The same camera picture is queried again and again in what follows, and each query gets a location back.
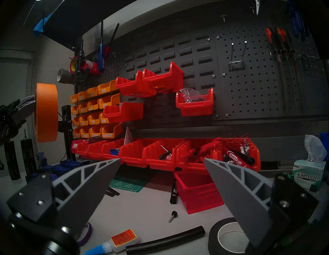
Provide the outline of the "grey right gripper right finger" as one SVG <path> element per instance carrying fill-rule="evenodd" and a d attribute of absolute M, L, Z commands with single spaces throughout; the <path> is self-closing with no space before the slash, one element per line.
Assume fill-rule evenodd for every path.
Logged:
<path fill-rule="evenodd" d="M 319 201 L 287 174 L 273 181 L 246 167 L 214 159 L 204 165 L 249 239 L 246 249 L 285 249 L 309 229 Z"/>

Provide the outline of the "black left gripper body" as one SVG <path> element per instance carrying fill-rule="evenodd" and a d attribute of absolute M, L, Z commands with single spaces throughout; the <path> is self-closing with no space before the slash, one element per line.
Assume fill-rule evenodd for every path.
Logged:
<path fill-rule="evenodd" d="M 12 115 L 18 112 L 17 107 L 20 102 L 21 100 L 17 99 L 8 106 L 0 106 L 0 146 L 14 138 L 22 125 L 26 123 L 26 119 L 19 120 L 18 123 L 12 119 Z"/>

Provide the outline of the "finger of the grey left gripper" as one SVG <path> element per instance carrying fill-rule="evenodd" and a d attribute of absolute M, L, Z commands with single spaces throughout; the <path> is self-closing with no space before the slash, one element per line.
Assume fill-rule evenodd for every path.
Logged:
<path fill-rule="evenodd" d="M 17 99 L 10 104 L 10 119 L 15 124 L 24 124 L 26 118 L 36 110 L 35 97 L 35 95 L 31 95 L 24 98 L 22 101 Z"/>

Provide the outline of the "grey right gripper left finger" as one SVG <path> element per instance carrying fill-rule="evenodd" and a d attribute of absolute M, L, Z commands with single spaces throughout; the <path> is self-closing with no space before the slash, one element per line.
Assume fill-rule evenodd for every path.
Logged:
<path fill-rule="evenodd" d="M 82 230 L 103 199 L 121 165 L 119 158 L 75 168 L 52 181 L 41 174 L 7 201 L 8 221 L 16 229 L 60 230 L 67 227 L 74 237 Z"/>

